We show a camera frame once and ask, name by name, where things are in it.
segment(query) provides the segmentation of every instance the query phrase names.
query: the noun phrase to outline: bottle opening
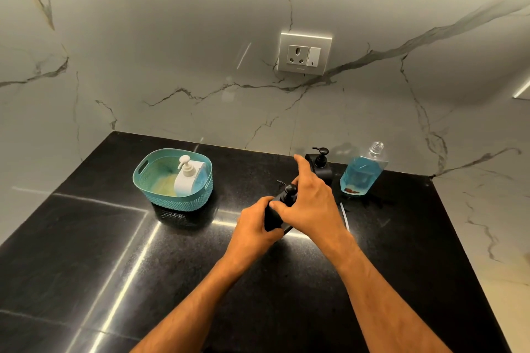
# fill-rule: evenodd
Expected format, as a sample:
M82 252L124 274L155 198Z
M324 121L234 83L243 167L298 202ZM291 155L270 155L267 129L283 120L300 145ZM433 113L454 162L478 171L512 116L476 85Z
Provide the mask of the bottle opening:
M376 141L370 147L370 152L372 152L375 155L379 155L381 151L383 150L384 146L385 145L383 143Z

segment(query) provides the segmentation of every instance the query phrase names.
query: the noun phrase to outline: white soap dispenser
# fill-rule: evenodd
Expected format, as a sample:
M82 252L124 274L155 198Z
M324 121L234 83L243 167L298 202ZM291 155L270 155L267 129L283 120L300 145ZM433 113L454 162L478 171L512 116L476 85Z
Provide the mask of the white soap dispenser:
M179 162L180 172L175 179L175 195L177 197L189 196L204 162L190 161L189 155L182 155Z

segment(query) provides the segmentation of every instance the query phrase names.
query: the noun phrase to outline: person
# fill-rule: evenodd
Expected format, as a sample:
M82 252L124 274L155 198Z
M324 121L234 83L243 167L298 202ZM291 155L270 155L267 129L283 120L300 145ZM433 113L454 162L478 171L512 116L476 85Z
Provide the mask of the person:
M295 204L262 197L243 209L229 246L210 273L131 353L199 352L222 297L276 241L281 229L263 227L267 204L306 234L337 270L370 353L450 353L447 346L381 276L346 230L331 189L300 155Z

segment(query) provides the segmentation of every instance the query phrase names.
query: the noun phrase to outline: forearm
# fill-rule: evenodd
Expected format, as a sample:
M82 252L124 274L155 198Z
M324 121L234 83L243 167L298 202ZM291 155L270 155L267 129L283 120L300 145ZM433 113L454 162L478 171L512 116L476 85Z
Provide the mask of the forearm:
M381 276L349 233L340 236L328 256L346 285L371 353L450 352Z
M219 260L131 353L198 352L208 335L217 304L241 275L242 271L231 263Z

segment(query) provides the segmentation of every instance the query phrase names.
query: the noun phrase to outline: hand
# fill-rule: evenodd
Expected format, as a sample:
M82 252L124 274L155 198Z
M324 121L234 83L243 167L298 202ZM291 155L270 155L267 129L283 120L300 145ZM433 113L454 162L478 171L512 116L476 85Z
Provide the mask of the hand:
M265 208L274 197L261 197L241 211L223 260L241 275L275 242L283 237L282 229L267 232L263 226Z
M338 244L348 241L351 245L353 236L342 222L331 188L311 171L307 160L300 155L294 158L298 163L298 177L293 180L298 184L295 204L288 208L283 202L272 201L269 205L284 222L309 236L333 262L331 256Z

